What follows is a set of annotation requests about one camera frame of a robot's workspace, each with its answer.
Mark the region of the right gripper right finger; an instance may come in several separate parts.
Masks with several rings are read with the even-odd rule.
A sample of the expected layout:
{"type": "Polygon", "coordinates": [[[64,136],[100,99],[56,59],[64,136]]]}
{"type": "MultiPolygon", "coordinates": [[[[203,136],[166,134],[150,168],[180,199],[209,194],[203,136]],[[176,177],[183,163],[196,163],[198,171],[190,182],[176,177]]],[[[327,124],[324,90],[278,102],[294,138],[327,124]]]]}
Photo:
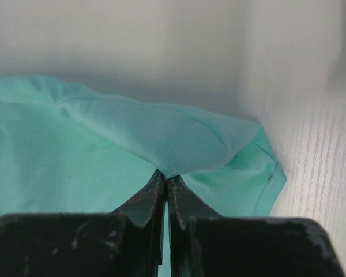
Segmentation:
{"type": "Polygon", "coordinates": [[[172,276],[343,276],[326,231],[304,218],[220,215],[166,182],[172,276]]]}

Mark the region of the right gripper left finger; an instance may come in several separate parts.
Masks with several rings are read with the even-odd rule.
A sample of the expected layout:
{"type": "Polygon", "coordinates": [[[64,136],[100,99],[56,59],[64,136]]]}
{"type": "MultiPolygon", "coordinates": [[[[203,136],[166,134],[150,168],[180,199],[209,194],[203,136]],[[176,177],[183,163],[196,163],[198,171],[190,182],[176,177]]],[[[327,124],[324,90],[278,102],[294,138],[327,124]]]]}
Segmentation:
{"type": "Polygon", "coordinates": [[[165,179],[109,213],[0,216],[0,276],[156,276],[165,179]]]}

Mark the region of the teal t shirt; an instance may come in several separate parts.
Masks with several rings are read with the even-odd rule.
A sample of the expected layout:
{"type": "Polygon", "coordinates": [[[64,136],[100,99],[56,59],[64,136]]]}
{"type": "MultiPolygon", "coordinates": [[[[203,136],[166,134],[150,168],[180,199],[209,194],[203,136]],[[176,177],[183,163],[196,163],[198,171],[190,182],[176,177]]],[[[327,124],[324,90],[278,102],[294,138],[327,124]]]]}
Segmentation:
{"type": "Polygon", "coordinates": [[[0,77],[0,216],[109,213],[163,174],[162,264],[172,276],[166,182],[225,217],[268,216],[287,177],[263,127],[141,103],[46,76],[0,77]]]}

